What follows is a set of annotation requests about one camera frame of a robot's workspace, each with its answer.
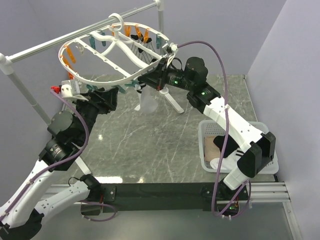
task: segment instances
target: metal rod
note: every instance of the metal rod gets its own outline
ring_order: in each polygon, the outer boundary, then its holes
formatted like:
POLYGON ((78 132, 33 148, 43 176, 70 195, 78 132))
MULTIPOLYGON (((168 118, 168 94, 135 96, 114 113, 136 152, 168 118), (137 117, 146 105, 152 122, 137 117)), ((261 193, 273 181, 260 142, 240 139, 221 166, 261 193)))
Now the metal rod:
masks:
POLYGON ((34 110, 39 114, 39 116, 44 120, 44 122, 49 125, 51 123, 51 118, 46 114, 43 108, 38 104, 26 86, 21 82, 19 77, 15 74, 9 74, 8 78, 13 82, 13 84, 19 89, 19 91, 23 94, 25 99, 31 104, 34 110))
MULTIPOLYGON (((165 34, 164 11, 158 11, 159 32, 165 34)), ((160 37, 160 52, 164 54, 162 49, 163 39, 160 37)))
POLYGON ((158 11, 159 32, 165 34, 164 11, 158 11))
MULTIPOLYGON (((154 1, 152 3, 149 3, 149 4, 145 5, 145 6, 136 7, 134 9, 132 9, 132 10, 127 11, 127 12, 123 12, 120 15, 124 19, 124 18, 130 17, 132 15, 135 15, 137 13, 140 13, 140 12, 142 12, 144 10, 150 9, 152 7, 155 7, 155 6, 157 6, 157 3, 154 1)), ((65 42, 67 42, 67 41, 69 41, 71 39, 80 37, 82 35, 85 35, 85 34, 88 34, 88 33, 92 32, 94 30, 100 29, 105 25, 112 24, 116 20, 117 19, 115 17, 109 17, 109 18, 107 18, 105 20, 99 21, 99 22, 94 23, 92 25, 89 25, 89 26, 86 26, 86 27, 81 28, 79 30, 73 31, 71 33, 68 33, 66 35, 57 37, 57 38, 55 38, 53 40, 50 40, 50 41, 47 41, 45 43, 39 44, 37 46, 31 47, 31 48, 29 48, 27 50, 18 52, 16 54, 13 54, 13 55, 9 56, 8 59, 11 60, 11 62, 15 63, 15 62, 20 61, 20 60, 22 60, 24 58, 27 58, 29 56, 32 56, 32 55, 37 54, 39 52, 42 52, 42 51, 44 51, 46 49, 49 49, 49 48, 51 48, 53 46, 56 46, 58 44, 63 44, 63 43, 65 43, 65 42)))

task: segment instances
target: metal pole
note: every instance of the metal pole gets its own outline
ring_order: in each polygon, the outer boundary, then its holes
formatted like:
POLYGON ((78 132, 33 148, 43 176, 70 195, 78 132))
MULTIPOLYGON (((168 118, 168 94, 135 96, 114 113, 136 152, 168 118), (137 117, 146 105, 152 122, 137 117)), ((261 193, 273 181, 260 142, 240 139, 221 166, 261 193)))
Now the metal pole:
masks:
MULTIPOLYGON (((158 22, 159 22, 159 32, 164 34, 165 33, 165 23, 164 23, 164 10, 163 10, 163 0, 161 1, 161 8, 158 7, 158 22)), ((160 38, 160 52, 164 54, 164 50, 162 49, 163 46, 163 39, 160 38)))
POLYGON ((51 123, 51 118, 46 114, 43 108, 37 103, 35 98, 31 95, 26 86, 21 82, 19 77, 15 74, 7 75, 9 79, 13 82, 13 84, 19 89, 19 91, 23 94, 25 99, 31 104, 34 110, 39 114, 39 116, 44 120, 44 122, 49 125, 51 123))
MULTIPOLYGON (((153 1, 152 3, 149 3, 145 6, 136 7, 132 10, 127 11, 127 12, 123 12, 120 15, 122 18, 127 18, 127 17, 130 17, 132 15, 135 15, 139 12, 142 12, 144 10, 150 9, 155 6, 157 6, 157 3, 155 1, 153 1)), ((26 86, 22 83, 22 81, 19 79, 19 77, 15 74, 15 72, 12 68, 12 63, 20 61, 20 60, 27 58, 29 56, 32 56, 34 54, 40 53, 40 52, 42 52, 46 49, 49 49, 53 46, 63 44, 71 39, 85 35, 87 33, 94 31, 94 30, 100 29, 100 28, 104 27, 105 25, 112 24, 114 21, 116 21, 116 18, 109 17, 105 20, 99 21, 99 22, 94 23, 92 25, 89 25, 87 27, 81 28, 77 31, 73 31, 71 33, 68 33, 66 35, 57 37, 53 40, 50 40, 45 43, 39 44, 37 46, 31 47, 27 50, 18 52, 14 55, 11 55, 11 56, 5 57, 3 54, 0 53, 0 69, 1 69, 1 71, 3 71, 3 73, 9 77, 9 79, 19 89, 19 91, 23 94, 23 96, 27 99, 27 101, 31 104, 31 106, 34 108, 34 110, 39 114, 39 116, 44 120, 44 122, 47 125, 49 125, 51 123, 51 118, 46 114, 46 112, 38 104, 38 102, 35 100, 35 98, 32 96, 32 94, 26 88, 26 86)))
POLYGON ((165 33, 165 23, 164 23, 164 11, 158 11, 158 20, 159 20, 159 32, 165 33))
MULTIPOLYGON (((150 9, 150 8, 152 8, 154 6, 157 6, 157 3, 155 1, 152 2, 152 3, 149 3, 149 4, 145 5, 145 6, 136 7, 134 9, 132 9, 132 10, 127 11, 127 12, 123 12, 120 15, 124 19, 124 18, 130 17, 132 15, 135 15, 137 13, 140 13, 140 12, 142 12, 144 10, 150 9)), ((67 42, 67 41, 69 41, 71 39, 80 37, 82 35, 85 35, 85 34, 88 34, 88 33, 92 32, 94 30, 100 29, 100 28, 104 27, 105 25, 112 24, 116 20, 117 19, 115 17, 109 17, 109 18, 107 18, 105 20, 102 20, 102 21, 99 21, 99 22, 94 23, 92 25, 86 26, 86 27, 81 28, 81 29, 79 29, 77 31, 73 31, 73 32, 68 33, 66 35, 57 37, 57 38, 55 38, 53 40, 50 40, 50 41, 47 41, 45 43, 39 44, 37 46, 31 47, 31 48, 29 48, 27 50, 18 52, 18 53, 14 54, 14 55, 9 56, 8 59, 11 62, 15 63, 15 62, 20 61, 20 60, 22 60, 24 58, 27 58, 29 56, 32 56, 32 55, 37 54, 39 52, 42 52, 42 51, 44 51, 46 49, 49 49, 49 48, 51 48, 51 47, 53 47, 55 45, 63 44, 63 43, 65 43, 65 42, 67 42)))

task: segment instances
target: cable tie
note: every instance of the cable tie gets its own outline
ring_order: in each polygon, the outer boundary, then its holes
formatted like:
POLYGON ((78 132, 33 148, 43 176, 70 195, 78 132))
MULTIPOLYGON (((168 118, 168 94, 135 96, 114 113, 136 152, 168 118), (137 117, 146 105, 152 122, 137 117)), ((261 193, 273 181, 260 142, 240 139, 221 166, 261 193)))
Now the cable tie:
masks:
POLYGON ((30 179, 30 180, 27 181, 25 184, 26 184, 26 185, 32 185, 32 184, 34 184, 34 183, 35 183, 35 181, 30 179))

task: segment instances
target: plastic basket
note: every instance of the plastic basket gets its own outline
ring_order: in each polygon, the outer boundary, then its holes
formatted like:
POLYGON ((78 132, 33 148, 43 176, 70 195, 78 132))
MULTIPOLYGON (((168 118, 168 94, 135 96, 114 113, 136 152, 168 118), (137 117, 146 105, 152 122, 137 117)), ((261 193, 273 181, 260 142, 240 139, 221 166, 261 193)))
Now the plastic basket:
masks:
MULTIPOLYGON (((251 121, 249 123, 264 133, 269 132, 268 127, 262 122, 251 121)), ((199 123, 198 135, 199 135, 200 160, 201 160, 201 165, 203 169, 206 170, 207 172, 216 173, 217 169, 213 169, 210 166, 210 162, 205 161, 205 137, 223 136, 225 134, 226 134, 225 130, 223 130, 223 128, 220 127, 213 120, 203 120, 199 123)), ((269 162, 269 164, 265 166, 258 174, 275 174, 278 172, 278 170, 279 170, 278 157, 276 152, 274 152, 273 160, 269 162)), ((227 173, 230 173, 231 170, 221 169, 220 172, 227 174, 227 173)))

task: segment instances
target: teal clothespin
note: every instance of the teal clothespin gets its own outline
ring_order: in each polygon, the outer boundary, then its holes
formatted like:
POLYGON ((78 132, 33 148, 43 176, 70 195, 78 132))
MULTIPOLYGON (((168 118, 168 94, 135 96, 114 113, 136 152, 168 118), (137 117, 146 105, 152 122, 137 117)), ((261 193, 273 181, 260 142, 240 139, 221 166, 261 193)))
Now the teal clothespin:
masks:
POLYGON ((138 85, 138 84, 139 84, 138 81, 132 80, 130 83, 125 83, 124 85, 125 85, 126 87, 134 87, 135 85, 138 85))
POLYGON ((89 41, 90 41, 91 48, 96 50, 96 41, 95 41, 95 38, 92 35, 90 35, 89 41))
POLYGON ((98 87, 97 87, 97 86, 91 86, 91 85, 89 85, 89 84, 87 84, 87 85, 86 85, 86 88, 87 88, 87 89, 89 89, 89 92, 92 92, 92 91, 94 91, 94 90, 97 90, 97 89, 98 89, 98 87))
POLYGON ((159 34, 156 35, 156 49, 160 49, 161 48, 161 38, 159 36, 159 34))
MULTIPOLYGON (((102 35, 102 36, 105 36, 106 34, 105 34, 105 32, 103 32, 102 30, 100 31, 100 34, 102 35)), ((102 41, 101 42, 102 43, 102 46, 106 46, 107 44, 106 44, 106 41, 102 41)))
POLYGON ((118 89, 119 89, 119 92, 122 93, 122 94, 126 94, 127 91, 120 85, 115 85, 118 89))

